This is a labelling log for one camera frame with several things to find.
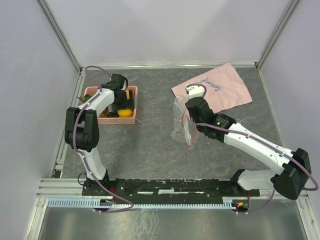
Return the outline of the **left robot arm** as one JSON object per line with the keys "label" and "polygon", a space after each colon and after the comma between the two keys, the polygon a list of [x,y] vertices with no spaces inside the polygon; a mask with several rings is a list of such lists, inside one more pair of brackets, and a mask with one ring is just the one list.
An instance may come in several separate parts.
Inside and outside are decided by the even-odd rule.
{"label": "left robot arm", "polygon": [[66,110],[64,140],[81,157],[87,177],[96,180],[93,189],[99,195],[106,195],[111,189],[111,183],[105,179],[107,170],[97,148],[100,140],[98,118],[109,107],[111,110],[108,110],[107,116],[111,118],[134,116],[135,96],[128,87],[126,77],[113,74],[111,80],[99,86],[87,101]]}

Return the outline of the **brown longan bunch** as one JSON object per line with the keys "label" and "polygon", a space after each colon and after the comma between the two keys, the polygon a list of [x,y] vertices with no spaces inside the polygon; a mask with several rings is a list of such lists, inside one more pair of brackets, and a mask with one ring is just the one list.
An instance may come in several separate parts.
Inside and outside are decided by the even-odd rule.
{"label": "brown longan bunch", "polygon": [[[81,97],[76,97],[80,102],[81,104],[84,104],[86,103],[92,96],[89,95],[89,94],[85,94],[84,96],[81,96]],[[98,118],[106,118],[107,115],[109,113],[109,109],[108,107],[106,107],[101,113],[100,115],[98,116]]]}

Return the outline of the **black grape bunch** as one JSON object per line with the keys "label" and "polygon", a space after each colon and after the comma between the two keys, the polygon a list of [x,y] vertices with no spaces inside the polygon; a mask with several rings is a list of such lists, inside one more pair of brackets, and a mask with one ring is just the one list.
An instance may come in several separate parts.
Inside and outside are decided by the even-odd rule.
{"label": "black grape bunch", "polygon": [[117,111],[109,111],[106,115],[106,118],[118,118],[119,114]]}

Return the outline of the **clear zip top bag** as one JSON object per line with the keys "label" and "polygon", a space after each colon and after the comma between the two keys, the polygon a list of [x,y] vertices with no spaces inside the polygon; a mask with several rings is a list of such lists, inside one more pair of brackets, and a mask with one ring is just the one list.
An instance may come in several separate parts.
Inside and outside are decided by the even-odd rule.
{"label": "clear zip top bag", "polygon": [[198,130],[192,124],[185,103],[188,98],[178,95],[173,102],[173,131],[170,136],[179,143],[186,144],[191,151],[198,140]]}

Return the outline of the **pink plastic basket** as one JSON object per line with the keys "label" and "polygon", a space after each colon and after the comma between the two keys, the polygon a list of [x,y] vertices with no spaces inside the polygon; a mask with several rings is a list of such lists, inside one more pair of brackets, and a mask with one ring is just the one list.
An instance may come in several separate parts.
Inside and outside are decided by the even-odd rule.
{"label": "pink plastic basket", "polygon": [[99,125],[130,125],[135,123],[137,113],[138,87],[135,85],[129,85],[127,89],[129,91],[132,91],[134,99],[134,109],[132,111],[131,117],[99,117]]}

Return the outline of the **pink cloth with lettering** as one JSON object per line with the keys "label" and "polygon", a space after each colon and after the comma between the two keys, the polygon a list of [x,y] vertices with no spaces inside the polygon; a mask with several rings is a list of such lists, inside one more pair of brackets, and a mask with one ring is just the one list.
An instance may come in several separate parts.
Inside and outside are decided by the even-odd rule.
{"label": "pink cloth with lettering", "polygon": [[214,113],[251,103],[252,97],[236,69],[226,63],[195,76],[171,90],[175,96],[186,96],[186,85],[202,84],[206,87],[205,99]]}

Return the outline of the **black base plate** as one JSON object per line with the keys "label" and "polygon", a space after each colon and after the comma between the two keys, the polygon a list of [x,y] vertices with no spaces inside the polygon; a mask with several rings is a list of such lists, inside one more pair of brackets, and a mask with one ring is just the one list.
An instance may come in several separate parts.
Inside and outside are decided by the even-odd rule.
{"label": "black base plate", "polygon": [[112,196],[117,204],[180,205],[221,204],[224,197],[259,197],[257,189],[245,190],[234,180],[211,179],[122,179],[105,181],[106,192],[96,181],[86,179],[83,196]]}

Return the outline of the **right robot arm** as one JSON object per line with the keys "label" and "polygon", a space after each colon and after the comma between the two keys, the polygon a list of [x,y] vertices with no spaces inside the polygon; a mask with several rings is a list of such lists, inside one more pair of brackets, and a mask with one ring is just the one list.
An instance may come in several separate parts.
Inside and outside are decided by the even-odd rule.
{"label": "right robot arm", "polygon": [[267,170],[238,170],[229,183],[236,196],[251,190],[274,190],[296,200],[311,178],[309,154],[302,148],[291,150],[272,143],[246,129],[235,119],[214,113],[207,101],[198,96],[186,104],[191,122],[210,139],[236,147],[265,164]]}

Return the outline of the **yellow orange fruit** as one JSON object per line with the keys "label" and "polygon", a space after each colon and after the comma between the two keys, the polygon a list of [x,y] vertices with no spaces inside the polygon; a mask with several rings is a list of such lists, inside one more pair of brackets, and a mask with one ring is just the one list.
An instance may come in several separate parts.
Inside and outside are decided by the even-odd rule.
{"label": "yellow orange fruit", "polygon": [[117,114],[120,118],[131,118],[134,114],[134,110],[128,109],[119,109],[117,110]]}

